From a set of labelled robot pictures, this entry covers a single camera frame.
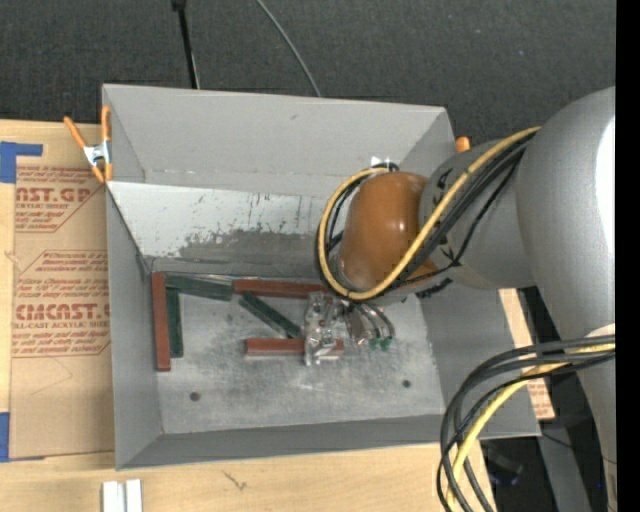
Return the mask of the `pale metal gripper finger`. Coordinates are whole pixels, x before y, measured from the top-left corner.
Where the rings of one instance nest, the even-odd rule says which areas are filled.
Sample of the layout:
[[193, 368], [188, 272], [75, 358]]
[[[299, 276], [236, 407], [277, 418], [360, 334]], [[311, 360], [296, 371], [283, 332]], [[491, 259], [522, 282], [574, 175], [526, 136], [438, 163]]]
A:
[[305, 342], [310, 345], [333, 345], [332, 326], [324, 320], [312, 320], [304, 327]]
[[329, 351], [307, 351], [304, 354], [304, 363], [306, 366], [314, 366], [324, 362], [337, 361], [344, 353], [345, 351], [341, 348], [333, 348]]

